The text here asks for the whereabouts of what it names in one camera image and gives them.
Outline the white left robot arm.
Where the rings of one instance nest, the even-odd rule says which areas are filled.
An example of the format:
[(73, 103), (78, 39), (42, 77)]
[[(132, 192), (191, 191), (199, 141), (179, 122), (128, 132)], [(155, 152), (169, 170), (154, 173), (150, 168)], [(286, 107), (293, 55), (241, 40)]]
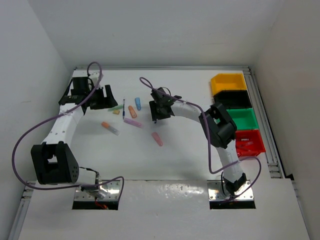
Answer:
[(98, 77), (91, 75), (74, 77), (59, 100), (61, 117), (41, 144), (31, 148), (31, 158), (36, 177), (41, 185), (75, 184), (86, 192), (97, 192), (99, 173), (91, 168), (80, 167), (70, 149), (73, 135), (87, 109), (102, 110), (116, 107), (110, 85), (98, 87)]

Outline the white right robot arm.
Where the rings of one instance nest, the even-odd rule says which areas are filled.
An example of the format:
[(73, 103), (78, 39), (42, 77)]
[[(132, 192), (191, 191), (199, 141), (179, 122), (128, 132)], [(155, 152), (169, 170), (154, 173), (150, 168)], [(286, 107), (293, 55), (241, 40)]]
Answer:
[(184, 117), (199, 123), (208, 141), (208, 149), (215, 147), (222, 164), (223, 180), (226, 190), (235, 193), (247, 181), (246, 174), (240, 167), (236, 150), (237, 126), (223, 104), (217, 102), (204, 111), (199, 105), (183, 101), (181, 96), (171, 96), (162, 87), (151, 90), (149, 102), (151, 117), (154, 122), (170, 117)]

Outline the blue gel pen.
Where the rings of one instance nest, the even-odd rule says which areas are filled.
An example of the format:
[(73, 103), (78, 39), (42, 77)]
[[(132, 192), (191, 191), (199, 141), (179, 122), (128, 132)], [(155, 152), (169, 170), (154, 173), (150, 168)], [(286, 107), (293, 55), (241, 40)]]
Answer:
[(125, 98), (123, 98), (123, 101), (122, 101), (122, 119), (124, 120), (125, 119), (125, 103), (126, 103), (126, 100)]

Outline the dark red capped pen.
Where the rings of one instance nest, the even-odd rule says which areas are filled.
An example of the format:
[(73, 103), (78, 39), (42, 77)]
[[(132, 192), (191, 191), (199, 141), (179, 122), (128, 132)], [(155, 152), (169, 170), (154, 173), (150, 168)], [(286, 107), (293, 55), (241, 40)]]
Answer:
[(249, 138), (241, 138), (240, 141), (237, 142), (237, 148), (243, 151), (250, 151), (249, 146), (253, 145), (254, 142)]

